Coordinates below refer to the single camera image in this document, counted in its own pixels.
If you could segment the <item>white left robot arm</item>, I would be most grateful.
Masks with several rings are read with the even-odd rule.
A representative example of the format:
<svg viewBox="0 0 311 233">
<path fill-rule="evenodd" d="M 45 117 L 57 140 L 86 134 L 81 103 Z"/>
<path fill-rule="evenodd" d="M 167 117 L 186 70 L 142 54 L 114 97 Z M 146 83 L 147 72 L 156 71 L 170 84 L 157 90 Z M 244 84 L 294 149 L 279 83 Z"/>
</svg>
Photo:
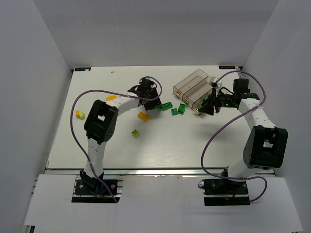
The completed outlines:
<svg viewBox="0 0 311 233">
<path fill-rule="evenodd" d="M 107 142 L 112 138 L 117 118 L 134 108 L 144 106 L 145 110 L 153 110 L 161 104 L 157 92 L 158 81 L 150 76 L 139 80 L 138 85 L 131 87 L 128 93 L 114 100 L 96 100 L 86 118 L 84 130 L 88 142 L 87 164 L 80 171 L 80 177 L 90 192 L 99 194 L 108 189 L 104 184 L 103 160 Z"/>
</svg>

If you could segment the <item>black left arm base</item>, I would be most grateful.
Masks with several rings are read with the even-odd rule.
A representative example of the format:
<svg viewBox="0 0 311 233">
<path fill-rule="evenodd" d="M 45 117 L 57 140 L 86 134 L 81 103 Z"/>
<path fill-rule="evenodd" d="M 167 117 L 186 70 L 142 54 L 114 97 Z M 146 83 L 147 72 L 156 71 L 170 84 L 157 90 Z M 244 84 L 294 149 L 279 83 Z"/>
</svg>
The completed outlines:
<svg viewBox="0 0 311 233">
<path fill-rule="evenodd" d="M 119 202 L 122 194 L 123 180 L 108 179 L 104 180 L 109 190 L 113 194 L 116 202 L 108 192 L 108 189 L 102 184 L 99 187 L 92 188 L 82 179 L 76 179 L 71 202 L 72 203 L 112 203 Z"/>
</svg>

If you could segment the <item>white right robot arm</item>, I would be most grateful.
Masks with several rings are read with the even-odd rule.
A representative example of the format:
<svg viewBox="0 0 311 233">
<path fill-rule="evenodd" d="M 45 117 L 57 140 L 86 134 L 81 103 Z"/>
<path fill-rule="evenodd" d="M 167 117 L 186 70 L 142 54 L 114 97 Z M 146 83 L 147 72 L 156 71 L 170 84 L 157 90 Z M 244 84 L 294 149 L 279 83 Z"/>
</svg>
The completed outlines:
<svg viewBox="0 0 311 233">
<path fill-rule="evenodd" d="M 235 79 L 233 92 L 225 94 L 219 83 L 211 83 L 212 92 L 198 109 L 212 116 L 221 108 L 236 108 L 250 128 L 242 158 L 226 168 L 219 176 L 221 179 L 242 182 L 257 172 L 280 168 L 283 164 L 288 132 L 269 119 L 261 107 L 264 101 L 250 92 L 248 84 L 248 79 Z"/>
</svg>

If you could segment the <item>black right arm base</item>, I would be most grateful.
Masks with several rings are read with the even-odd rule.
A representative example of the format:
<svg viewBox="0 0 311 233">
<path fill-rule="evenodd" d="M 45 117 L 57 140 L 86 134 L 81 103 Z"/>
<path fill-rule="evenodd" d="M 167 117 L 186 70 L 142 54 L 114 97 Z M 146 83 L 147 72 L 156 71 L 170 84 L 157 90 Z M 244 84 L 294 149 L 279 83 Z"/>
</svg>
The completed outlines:
<svg viewBox="0 0 311 233">
<path fill-rule="evenodd" d="M 204 179 L 198 183 L 204 191 L 205 206 L 247 206 L 250 205 L 246 182 L 227 179 Z"/>
</svg>

